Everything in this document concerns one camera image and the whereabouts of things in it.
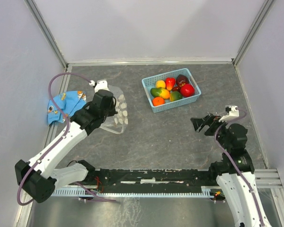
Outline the clear dotted zip top bag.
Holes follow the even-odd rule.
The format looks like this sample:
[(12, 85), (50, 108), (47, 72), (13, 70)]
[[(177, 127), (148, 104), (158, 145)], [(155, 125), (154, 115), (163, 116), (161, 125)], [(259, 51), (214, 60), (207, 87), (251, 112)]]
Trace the clear dotted zip top bag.
[(100, 128), (114, 134), (122, 134), (129, 123), (127, 102), (123, 91), (119, 87), (109, 85), (108, 89), (116, 98), (115, 110), (117, 111), (117, 114), (107, 117)]

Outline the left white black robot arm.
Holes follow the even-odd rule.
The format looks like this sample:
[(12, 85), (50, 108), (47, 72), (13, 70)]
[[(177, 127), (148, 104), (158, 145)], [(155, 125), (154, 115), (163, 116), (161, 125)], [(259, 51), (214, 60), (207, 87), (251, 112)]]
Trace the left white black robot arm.
[(62, 169), (58, 169), (57, 165), (78, 143), (99, 128), (107, 117), (117, 113), (115, 105), (116, 99), (112, 92), (103, 89), (97, 91), (91, 102), (66, 121), (66, 127), (46, 148), (29, 161), (20, 160), (15, 164), (19, 205), (28, 204), (20, 200), (21, 191), (30, 195), (32, 200), (42, 203), (63, 186), (76, 182), (94, 182), (95, 169), (84, 160)]

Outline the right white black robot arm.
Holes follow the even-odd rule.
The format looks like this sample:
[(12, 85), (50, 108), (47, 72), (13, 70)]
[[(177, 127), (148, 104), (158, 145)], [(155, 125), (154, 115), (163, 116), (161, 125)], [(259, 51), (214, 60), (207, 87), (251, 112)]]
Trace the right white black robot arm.
[(222, 160), (211, 163), (208, 181), (219, 185), (237, 227), (269, 227), (256, 185), (255, 169), (246, 150), (248, 130), (236, 121), (244, 118), (239, 113), (225, 116), (208, 114), (191, 118), (196, 132), (204, 126), (206, 136), (213, 136), (222, 150)]

